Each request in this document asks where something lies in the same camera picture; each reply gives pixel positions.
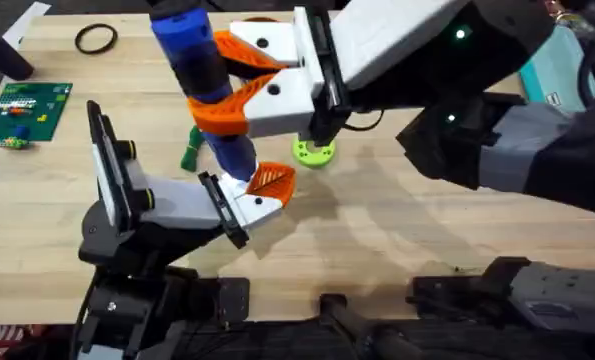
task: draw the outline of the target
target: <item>wooden tabletop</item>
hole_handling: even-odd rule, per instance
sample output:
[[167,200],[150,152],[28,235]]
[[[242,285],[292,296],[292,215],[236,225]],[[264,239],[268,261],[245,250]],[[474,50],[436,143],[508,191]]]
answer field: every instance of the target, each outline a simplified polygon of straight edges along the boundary
[[[251,16],[211,20],[225,29]],[[117,46],[99,56],[78,53],[75,34],[98,22],[117,28]],[[90,35],[91,42],[105,36]],[[119,137],[137,142],[153,175],[197,181],[179,168],[193,120],[146,15],[37,18],[21,49],[37,69],[34,81],[74,88],[52,142],[30,151],[0,149],[0,324],[73,322],[92,274],[77,258],[81,220],[97,198],[86,100],[102,106]],[[496,89],[521,87],[513,76]],[[206,277],[248,277],[251,318],[266,320],[310,317],[325,292],[349,295],[366,315],[412,316],[404,304],[411,277],[455,267],[478,272],[500,255],[595,269],[595,215],[418,174],[394,139],[417,113],[389,111],[372,132],[342,132],[336,158],[318,171],[295,163],[293,136],[255,140],[260,160],[297,168],[289,207],[253,231],[245,249],[220,238],[177,264]],[[220,172],[207,148],[199,162]]]

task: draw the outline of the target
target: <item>black cable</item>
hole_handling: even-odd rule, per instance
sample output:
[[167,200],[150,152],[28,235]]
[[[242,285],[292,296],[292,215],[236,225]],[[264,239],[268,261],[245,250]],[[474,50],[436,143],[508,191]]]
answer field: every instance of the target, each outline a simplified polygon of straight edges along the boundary
[[350,353],[352,354],[353,359],[359,360],[359,355],[357,354],[357,350],[355,350],[355,347],[353,346],[352,341],[348,337],[348,334],[346,334],[346,332],[343,329],[341,329],[339,327],[339,325],[337,325],[336,322],[334,322],[332,324],[332,328],[335,329],[337,334],[339,334],[339,337],[341,337],[343,339],[344,343],[346,344],[346,347],[348,347],[348,351],[350,351]]
[[595,104],[595,98],[590,90],[590,75],[595,63],[595,40],[591,40],[584,51],[584,57],[577,72],[577,92],[582,104],[590,108]]
[[99,282],[101,271],[99,268],[95,268],[95,274],[93,275],[92,280],[90,280],[90,285],[88,285],[88,290],[86,290],[86,295],[84,295],[84,300],[79,307],[79,313],[77,314],[77,321],[75,322],[75,326],[73,328],[73,332],[70,335],[70,360],[77,359],[77,337],[79,337],[79,331],[81,331],[82,323],[84,322],[84,315],[86,315],[86,309],[88,308],[88,302],[90,301],[90,296],[93,293],[93,289],[97,286],[97,282]]
[[386,111],[385,110],[382,110],[381,111],[381,115],[379,115],[379,119],[377,119],[377,121],[374,124],[370,125],[370,126],[360,128],[360,127],[356,127],[356,126],[344,124],[343,128],[346,129],[346,130],[357,131],[357,132],[363,132],[363,131],[373,130],[374,128],[377,127],[377,125],[379,125],[379,123],[381,122],[381,120],[384,118],[384,113],[386,113]]
[[213,0],[206,0],[206,2],[208,3],[208,5],[214,7],[215,10],[217,10],[217,11],[227,12],[226,9],[224,9],[223,7],[217,5]]
[[193,360],[200,360],[201,358],[212,354],[213,352],[237,340],[242,334],[247,333],[246,330],[248,330],[248,327],[248,325],[244,325],[244,327],[240,329],[239,332],[232,334],[229,333],[226,337],[215,336],[213,339],[216,338],[217,341],[213,341],[213,344],[210,348],[206,349],[206,347],[208,346],[208,342],[206,342],[206,344],[201,349],[199,349],[199,351],[196,354],[194,354],[191,358]]

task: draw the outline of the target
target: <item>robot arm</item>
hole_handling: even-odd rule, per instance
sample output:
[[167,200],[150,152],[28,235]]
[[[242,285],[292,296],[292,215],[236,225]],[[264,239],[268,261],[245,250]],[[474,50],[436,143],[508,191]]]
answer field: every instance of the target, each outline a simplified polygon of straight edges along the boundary
[[[595,109],[566,115],[484,93],[553,27],[543,2],[510,0],[354,0],[332,21],[297,8],[292,23],[234,22],[228,41],[244,51],[222,51],[228,61],[261,56],[275,71],[191,110],[206,131],[298,133],[323,146],[352,112],[425,107],[397,137],[425,176],[595,212]],[[234,132],[223,123],[229,109]]]

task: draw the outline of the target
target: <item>blue object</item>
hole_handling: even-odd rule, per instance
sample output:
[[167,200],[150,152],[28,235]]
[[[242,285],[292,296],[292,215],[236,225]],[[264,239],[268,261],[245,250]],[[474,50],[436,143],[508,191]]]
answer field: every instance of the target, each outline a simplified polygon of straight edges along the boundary
[[30,138],[30,128],[25,125],[17,125],[17,127],[15,127],[13,137],[19,140],[28,140]]
[[[528,100],[548,103],[566,112],[585,111],[577,92],[577,74],[584,52],[575,33],[556,26],[551,37],[519,71]],[[591,75],[590,89],[595,93]]]
[[[204,9],[194,7],[153,19],[151,26],[186,96],[216,104],[232,94],[226,63],[214,42]],[[257,160],[248,137],[202,134],[224,171],[238,180],[251,179]]]

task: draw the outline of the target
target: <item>orange part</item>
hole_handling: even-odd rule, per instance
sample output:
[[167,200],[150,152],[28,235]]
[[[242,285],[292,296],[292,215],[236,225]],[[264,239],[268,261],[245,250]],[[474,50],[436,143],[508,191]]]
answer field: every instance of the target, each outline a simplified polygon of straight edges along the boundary
[[262,162],[250,180],[246,193],[277,199],[286,207],[294,190],[295,169],[284,164]]
[[221,56],[256,68],[285,69],[287,66],[275,62],[263,53],[251,49],[246,43],[234,37],[229,31],[217,31],[215,43]]
[[248,121],[244,105],[261,90],[275,74],[261,76],[217,104],[204,104],[188,98],[188,106],[193,113],[197,127],[215,135],[245,135]]

